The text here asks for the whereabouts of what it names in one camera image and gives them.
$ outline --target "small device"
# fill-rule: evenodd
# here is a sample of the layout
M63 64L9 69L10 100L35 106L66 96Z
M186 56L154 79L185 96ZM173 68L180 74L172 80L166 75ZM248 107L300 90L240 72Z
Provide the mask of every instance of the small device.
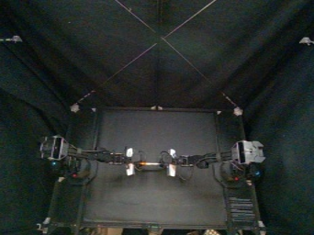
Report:
M260 163L264 160L263 145L257 141L239 141L230 147L230 159L240 164Z
M45 137L39 145L41 159L59 161L66 157L67 143L59 136Z

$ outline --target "black ceiling fabric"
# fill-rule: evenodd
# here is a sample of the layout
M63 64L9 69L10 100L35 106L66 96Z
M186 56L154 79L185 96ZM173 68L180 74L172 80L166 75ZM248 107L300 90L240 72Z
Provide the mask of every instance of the black ceiling fabric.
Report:
M5 1L67 104L245 107L312 25L311 1Z

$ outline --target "led light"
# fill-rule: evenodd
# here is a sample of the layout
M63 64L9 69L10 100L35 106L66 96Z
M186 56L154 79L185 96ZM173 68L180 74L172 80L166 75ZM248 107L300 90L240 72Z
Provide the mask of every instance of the led light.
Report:
M220 235L214 230L212 230L212 229L208 229L204 233L202 233L202 235Z

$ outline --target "black fabric enclosure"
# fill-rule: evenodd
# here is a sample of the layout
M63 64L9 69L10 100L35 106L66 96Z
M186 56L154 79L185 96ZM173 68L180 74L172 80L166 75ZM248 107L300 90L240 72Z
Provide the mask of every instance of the black fabric enclosure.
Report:
M314 45L299 43L314 39L312 9L311 0L0 1L0 234L38 234L54 178L37 141L66 135L73 104L240 107L247 139L264 145L267 234L312 234Z

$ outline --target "black curtain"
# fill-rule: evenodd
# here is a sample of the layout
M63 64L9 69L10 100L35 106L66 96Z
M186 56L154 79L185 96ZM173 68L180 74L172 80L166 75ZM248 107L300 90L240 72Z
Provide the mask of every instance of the black curtain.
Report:
M1 15L1 36L15 35ZM0 234L37 234L53 178L37 157L42 136L66 133L66 102L23 44L0 44Z
M314 47L299 47L247 107L251 140L264 145L257 185L267 234L312 234Z

